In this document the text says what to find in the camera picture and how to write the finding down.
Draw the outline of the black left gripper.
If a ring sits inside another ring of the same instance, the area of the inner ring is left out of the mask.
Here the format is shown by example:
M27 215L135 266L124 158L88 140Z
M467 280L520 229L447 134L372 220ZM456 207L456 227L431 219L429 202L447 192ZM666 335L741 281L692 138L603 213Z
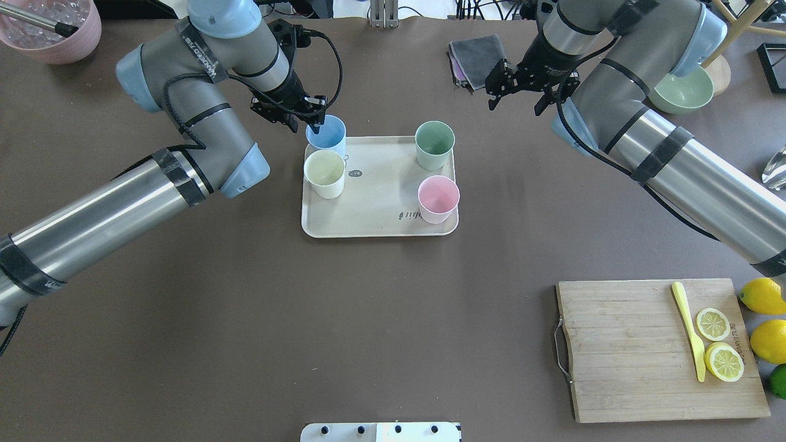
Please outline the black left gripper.
M301 120L314 134L320 134L327 97L311 97L293 70L298 48L311 45L311 31L283 19L271 22L268 28L278 43L277 58L266 72L250 78L255 87L250 109L270 123L284 124L292 133L298 132L298 120Z

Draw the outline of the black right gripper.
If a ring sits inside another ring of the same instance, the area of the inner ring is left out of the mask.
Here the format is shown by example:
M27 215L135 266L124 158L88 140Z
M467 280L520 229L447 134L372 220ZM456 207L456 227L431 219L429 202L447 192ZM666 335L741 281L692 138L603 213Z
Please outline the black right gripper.
M573 95L581 83L579 74L569 74L581 58L581 12L577 7L575 1L523 3L522 17L536 20L538 34L516 68L501 58L486 76L489 111L516 89L544 89L534 106L536 117L551 104L564 104Z

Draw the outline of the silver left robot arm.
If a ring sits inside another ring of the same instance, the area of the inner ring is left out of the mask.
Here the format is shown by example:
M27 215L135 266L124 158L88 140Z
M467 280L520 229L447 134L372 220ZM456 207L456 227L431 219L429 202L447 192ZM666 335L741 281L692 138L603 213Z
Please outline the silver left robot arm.
M182 140L158 149L106 185L2 237L2 328L36 298L216 191L234 198L266 179L270 166L219 89L233 79L251 109L296 132L318 130L331 102L309 95L293 69L317 31L264 22L253 1L189 1L188 15L116 64L125 92L163 111Z

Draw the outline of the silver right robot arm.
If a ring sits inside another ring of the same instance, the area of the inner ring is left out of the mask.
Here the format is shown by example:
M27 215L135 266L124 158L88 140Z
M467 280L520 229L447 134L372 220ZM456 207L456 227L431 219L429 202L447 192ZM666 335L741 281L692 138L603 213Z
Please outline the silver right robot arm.
M489 108L519 91L584 154L611 160L685 213L764 277L784 283L784 201L650 108L671 74L694 72L724 40L699 1L539 1L538 33L516 66L499 59L485 80Z

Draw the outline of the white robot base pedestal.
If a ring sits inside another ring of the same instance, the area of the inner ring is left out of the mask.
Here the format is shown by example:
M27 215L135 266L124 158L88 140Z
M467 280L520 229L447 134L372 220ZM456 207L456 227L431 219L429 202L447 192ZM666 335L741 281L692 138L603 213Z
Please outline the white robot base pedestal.
M454 422L340 422L304 426L300 441L461 441Z

